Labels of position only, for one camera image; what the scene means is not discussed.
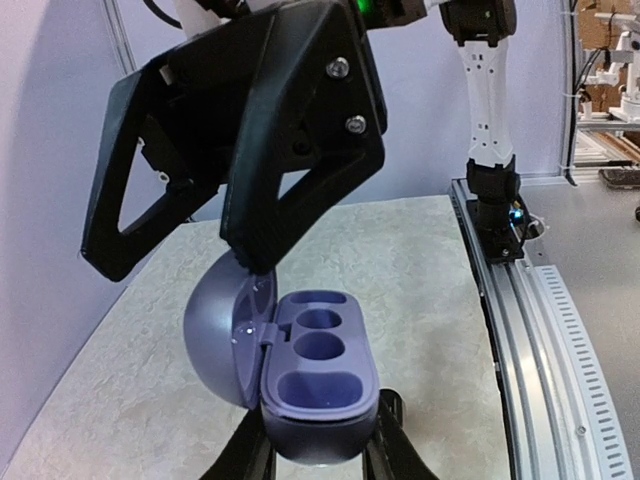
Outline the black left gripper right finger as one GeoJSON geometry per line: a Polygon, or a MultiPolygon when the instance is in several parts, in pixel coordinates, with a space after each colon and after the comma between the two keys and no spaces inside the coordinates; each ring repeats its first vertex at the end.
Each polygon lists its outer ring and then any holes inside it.
{"type": "Polygon", "coordinates": [[[438,480],[403,429],[404,403],[398,392],[379,392],[373,434],[362,452],[366,480],[438,480]]]}

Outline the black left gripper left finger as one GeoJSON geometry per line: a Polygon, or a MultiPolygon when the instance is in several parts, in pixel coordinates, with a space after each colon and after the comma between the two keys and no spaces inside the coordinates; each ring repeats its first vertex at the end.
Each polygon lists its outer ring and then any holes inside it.
{"type": "Polygon", "coordinates": [[[200,480],[271,480],[277,454],[267,437],[259,409],[248,411],[215,462],[200,480]]]}

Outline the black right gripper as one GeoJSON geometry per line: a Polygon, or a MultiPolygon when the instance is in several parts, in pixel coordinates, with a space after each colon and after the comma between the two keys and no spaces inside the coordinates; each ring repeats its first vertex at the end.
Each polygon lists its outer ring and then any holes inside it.
{"type": "Polygon", "coordinates": [[[221,237],[271,271],[384,163],[386,105],[354,1],[205,1],[216,26],[109,94],[81,254],[119,282],[225,186],[221,237]],[[119,221],[137,152],[168,185],[119,221]]]}

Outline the purple earbud charging case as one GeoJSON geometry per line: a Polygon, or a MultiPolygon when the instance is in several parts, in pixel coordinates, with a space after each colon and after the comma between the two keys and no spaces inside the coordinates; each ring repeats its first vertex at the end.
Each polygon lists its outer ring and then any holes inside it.
{"type": "Polygon", "coordinates": [[[279,296],[274,272],[252,274],[226,252],[194,288],[183,335],[204,385],[261,413],[281,456],[328,465],[364,449],[380,384],[352,295],[303,290],[279,296]]]}

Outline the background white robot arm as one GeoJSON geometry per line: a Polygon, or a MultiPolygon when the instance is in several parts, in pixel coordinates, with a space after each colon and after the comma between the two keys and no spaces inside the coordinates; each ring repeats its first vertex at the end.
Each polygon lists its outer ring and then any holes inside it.
{"type": "Polygon", "coordinates": [[[639,3],[587,1],[580,10],[604,28],[604,44],[582,51],[578,125],[639,130],[639,3]]]}

